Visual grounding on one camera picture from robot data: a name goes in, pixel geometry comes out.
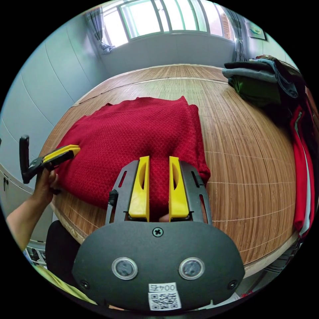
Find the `curtain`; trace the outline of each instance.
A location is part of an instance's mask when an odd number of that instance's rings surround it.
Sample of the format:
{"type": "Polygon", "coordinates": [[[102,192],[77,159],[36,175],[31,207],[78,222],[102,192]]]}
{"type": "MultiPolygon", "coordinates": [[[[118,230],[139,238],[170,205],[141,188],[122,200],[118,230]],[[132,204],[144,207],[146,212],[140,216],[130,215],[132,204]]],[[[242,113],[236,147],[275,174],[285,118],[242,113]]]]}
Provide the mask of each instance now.
{"type": "Polygon", "coordinates": [[[102,7],[98,7],[97,9],[91,10],[85,14],[87,23],[94,34],[94,37],[99,42],[99,47],[103,51],[102,54],[110,53],[115,46],[110,46],[106,44],[106,31],[104,24],[104,17],[102,7]]]}
{"type": "Polygon", "coordinates": [[[247,61],[245,50],[244,50],[244,44],[243,44],[243,31],[242,31],[242,25],[240,23],[240,18],[236,12],[230,9],[223,7],[223,10],[234,28],[234,33],[236,37],[235,61],[247,61]]]}

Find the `gray cloth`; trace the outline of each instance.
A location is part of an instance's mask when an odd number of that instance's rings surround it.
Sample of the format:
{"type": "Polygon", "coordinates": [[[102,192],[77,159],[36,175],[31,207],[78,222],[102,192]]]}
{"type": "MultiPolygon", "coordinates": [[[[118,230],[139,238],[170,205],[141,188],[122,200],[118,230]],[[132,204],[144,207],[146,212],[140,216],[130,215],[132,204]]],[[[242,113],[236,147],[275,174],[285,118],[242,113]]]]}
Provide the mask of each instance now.
{"type": "Polygon", "coordinates": [[[272,60],[267,60],[267,59],[254,59],[255,62],[263,62],[269,64],[272,68],[273,71],[275,72],[276,79],[278,81],[278,84],[281,86],[284,92],[286,92],[289,96],[292,98],[297,98],[298,97],[298,92],[297,89],[294,85],[294,83],[291,83],[287,81],[278,71],[276,64],[272,60]]]}
{"type": "Polygon", "coordinates": [[[105,24],[102,7],[90,10],[85,14],[85,17],[91,32],[99,42],[99,47],[102,49],[102,54],[110,53],[115,46],[110,46],[105,42],[105,24]]]}
{"type": "Polygon", "coordinates": [[[274,73],[270,73],[263,70],[256,71],[252,69],[239,67],[236,69],[222,69],[222,74],[227,79],[231,78],[233,75],[240,75],[270,83],[277,83],[276,76],[274,73]]]}

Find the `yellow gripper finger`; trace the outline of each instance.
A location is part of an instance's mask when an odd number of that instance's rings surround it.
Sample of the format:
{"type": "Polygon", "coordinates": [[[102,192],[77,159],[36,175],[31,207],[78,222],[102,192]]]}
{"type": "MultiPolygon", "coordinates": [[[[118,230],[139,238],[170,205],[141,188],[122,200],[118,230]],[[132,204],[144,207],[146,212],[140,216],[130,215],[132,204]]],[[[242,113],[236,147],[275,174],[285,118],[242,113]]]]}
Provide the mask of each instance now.
{"type": "Polygon", "coordinates": [[[150,157],[140,158],[133,186],[129,215],[150,221],[150,157]]]}
{"type": "Polygon", "coordinates": [[[64,147],[61,147],[55,151],[53,151],[52,153],[44,156],[42,162],[45,163],[45,162],[48,162],[50,160],[52,160],[53,158],[63,154],[63,153],[66,153],[68,151],[72,151],[73,152],[73,156],[75,156],[77,153],[80,152],[80,147],[78,145],[68,145],[68,146],[64,146],[64,147]]]}
{"type": "Polygon", "coordinates": [[[169,157],[169,221],[189,214],[182,172],[178,157],[169,157]]]}

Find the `picture frame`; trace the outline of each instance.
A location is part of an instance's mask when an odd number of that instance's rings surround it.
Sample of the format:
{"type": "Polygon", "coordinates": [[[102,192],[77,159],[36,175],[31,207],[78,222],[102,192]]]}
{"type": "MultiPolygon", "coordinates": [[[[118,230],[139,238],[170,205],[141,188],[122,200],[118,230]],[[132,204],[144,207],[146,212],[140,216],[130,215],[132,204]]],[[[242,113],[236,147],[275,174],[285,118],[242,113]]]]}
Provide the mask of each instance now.
{"type": "Polygon", "coordinates": [[[258,27],[255,23],[246,22],[245,26],[246,26],[248,37],[267,41],[265,32],[262,30],[262,28],[258,27]]]}

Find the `red cloth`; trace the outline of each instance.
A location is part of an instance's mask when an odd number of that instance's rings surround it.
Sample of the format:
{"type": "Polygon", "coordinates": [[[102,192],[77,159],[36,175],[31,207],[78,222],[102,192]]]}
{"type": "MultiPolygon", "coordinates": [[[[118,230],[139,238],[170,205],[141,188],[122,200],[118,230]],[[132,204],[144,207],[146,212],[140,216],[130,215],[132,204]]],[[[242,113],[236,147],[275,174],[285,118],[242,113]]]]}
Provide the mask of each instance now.
{"type": "Polygon", "coordinates": [[[195,166],[205,184],[210,177],[198,108],[183,96],[176,101],[143,97],[108,103],[74,123],[58,147],[69,144],[81,151],[57,169],[61,187],[105,209],[121,169],[142,156],[150,156],[152,220],[168,212],[169,156],[195,166]]]}
{"type": "MultiPolygon", "coordinates": [[[[313,174],[313,166],[312,166],[312,159],[307,147],[307,144],[303,138],[303,133],[302,133],[302,128],[301,128],[301,120],[303,118],[304,112],[302,110],[302,108],[299,106],[296,110],[296,112],[302,112],[302,116],[300,118],[300,120],[298,121],[298,133],[300,136],[300,140],[301,140],[301,144],[304,148],[304,152],[306,154],[306,158],[307,158],[307,164],[308,164],[308,170],[309,170],[309,178],[310,178],[310,193],[311,193],[311,197],[310,197],[310,215],[309,215],[309,219],[310,219],[310,225],[309,225],[309,229],[312,225],[313,222],[313,218],[315,215],[315,185],[314,185],[314,174],[313,174]]],[[[302,235],[303,237],[306,236],[309,232],[309,229],[302,235]]]]}
{"type": "Polygon", "coordinates": [[[296,206],[295,206],[295,217],[294,217],[294,226],[297,231],[300,231],[306,212],[306,199],[307,199],[307,166],[305,153],[303,151],[302,143],[298,137],[298,134],[295,130],[295,123],[299,116],[299,109],[293,114],[293,117],[290,121],[291,133],[293,136],[293,151],[295,157],[295,166],[296,166],[296,206]]]}

